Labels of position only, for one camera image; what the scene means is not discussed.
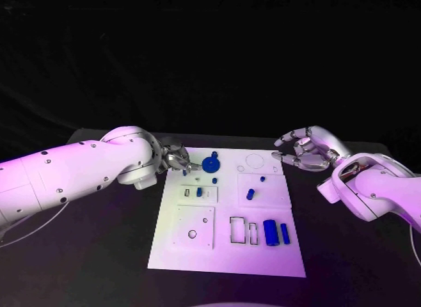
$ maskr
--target black tabletop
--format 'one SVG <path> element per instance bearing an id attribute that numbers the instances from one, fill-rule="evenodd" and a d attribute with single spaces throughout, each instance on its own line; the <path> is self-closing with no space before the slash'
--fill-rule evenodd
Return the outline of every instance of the black tabletop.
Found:
<path id="1" fill-rule="evenodd" d="M 70 143 L 100 139 L 81 129 Z M 274 150 L 274 139 L 176 136 L 191 147 Z M 384 145 L 348 143 L 355 152 Z M 292 152 L 292 144 L 284 145 Z M 342 202 L 328 203 L 318 184 L 332 170 L 284 165 L 308 278 L 148 269 L 166 174 L 143 191 L 117 182 L 70 203 L 53 223 L 0 249 L 0 306 L 194 306 L 218 302 L 280 306 L 421 306 L 421 268 L 408 224 L 394 214 L 368 223 Z M 34 230 L 57 213 L 37 214 L 5 236 Z M 421 235 L 416 234 L 421 257 Z"/>

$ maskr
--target robotic hand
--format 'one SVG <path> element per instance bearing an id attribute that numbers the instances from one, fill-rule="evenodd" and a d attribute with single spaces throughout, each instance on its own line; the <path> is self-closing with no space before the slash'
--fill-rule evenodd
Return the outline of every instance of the robotic hand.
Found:
<path id="1" fill-rule="evenodd" d="M 295 139 L 297 156 L 274 152 L 273 157 L 308 171 L 323 171 L 333 165 L 332 177 L 318 186 L 328 201 L 342 200 L 365 221 L 394 212 L 421 233 L 421 177 L 380 153 L 354 155 L 336 136 L 319 126 L 284 134 L 276 146 Z"/>
<path id="2" fill-rule="evenodd" d="M 169 168 L 188 173 L 179 140 L 161 141 L 142 128 L 116 128 L 100 141 L 84 141 L 0 163 L 0 225 L 103 190 L 114 181 L 142 190 Z"/>

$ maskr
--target cable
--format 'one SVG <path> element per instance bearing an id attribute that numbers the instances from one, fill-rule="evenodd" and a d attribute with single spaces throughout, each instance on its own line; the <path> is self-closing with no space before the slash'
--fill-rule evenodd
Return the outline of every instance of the cable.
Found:
<path id="1" fill-rule="evenodd" d="M 416 255 L 418 264 L 420 264 L 420 266 L 421 266 L 421 260 L 420 260 L 420 258 L 418 258 L 417 249 L 416 249 L 416 244 L 414 244 L 413 225 L 411 225 L 411 243 L 413 243 L 414 255 Z"/>
<path id="2" fill-rule="evenodd" d="M 9 242 L 9 243 L 0 245 L 0 248 L 5 248 L 5 247 L 9 246 L 11 244 L 19 242 L 22 239 L 27 239 L 31 235 L 34 235 L 34 233 L 37 233 L 37 232 L 51 223 L 51 221 L 58 217 L 60 213 L 66 210 L 68 204 L 70 204 L 70 201 L 68 201 L 68 203 L 66 203 L 63 209 L 55 213 L 55 215 L 53 216 L 53 218 L 50 218 L 50 221 L 48 221 L 37 230 L 34 230 L 34 231 L 30 232 L 27 235 L 24 235 L 18 240 L 14 240 L 12 242 Z"/>
<path id="3" fill-rule="evenodd" d="M 34 214 L 31 214 L 30 216 L 24 217 L 14 225 L 11 225 L 6 229 L 4 229 L 0 231 L 0 235 L 4 235 L 8 231 L 11 231 L 11 229 L 14 229 L 14 227 L 19 226 L 32 216 L 34 216 Z"/>

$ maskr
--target peg board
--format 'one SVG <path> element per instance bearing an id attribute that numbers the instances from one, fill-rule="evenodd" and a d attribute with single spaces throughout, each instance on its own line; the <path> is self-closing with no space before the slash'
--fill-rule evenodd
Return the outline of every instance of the peg board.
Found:
<path id="1" fill-rule="evenodd" d="M 270 150 L 227 148 L 188 148 L 191 161 L 201 164 L 214 151 L 221 163 L 217 173 L 194 171 L 184 176 L 169 170 L 148 268 L 306 277 L 282 162 Z M 194 187 L 202 188 L 201 197 Z M 248 187 L 256 189 L 251 201 Z M 231 217 L 246 218 L 246 244 L 231 243 Z M 277 222 L 279 246 L 266 245 L 267 219 Z M 250 223 L 257 224 L 259 245 L 251 245 Z M 284 245 L 282 223 L 290 245 Z"/>

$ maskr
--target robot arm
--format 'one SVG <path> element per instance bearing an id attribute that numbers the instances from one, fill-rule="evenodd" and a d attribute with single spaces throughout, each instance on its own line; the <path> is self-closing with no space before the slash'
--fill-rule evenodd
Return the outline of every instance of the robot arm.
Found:
<path id="1" fill-rule="evenodd" d="M 169 168 L 201 168 L 184 145 L 161 142 L 139 127 L 114 129 L 102 141 L 66 145 L 0 163 L 0 225 L 107 188 L 117 179 L 138 189 Z"/>
<path id="2" fill-rule="evenodd" d="M 333 165 L 332 177 L 318 186 L 328 201 L 342 200 L 365 221 L 394 212 L 421 233 L 421 177 L 382 154 L 352 155 L 341 140 L 319 126 L 284 134 L 276 146 L 296 138 L 302 138 L 295 146 L 297 156 L 282 152 L 273 156 L 309 171 Z"/>

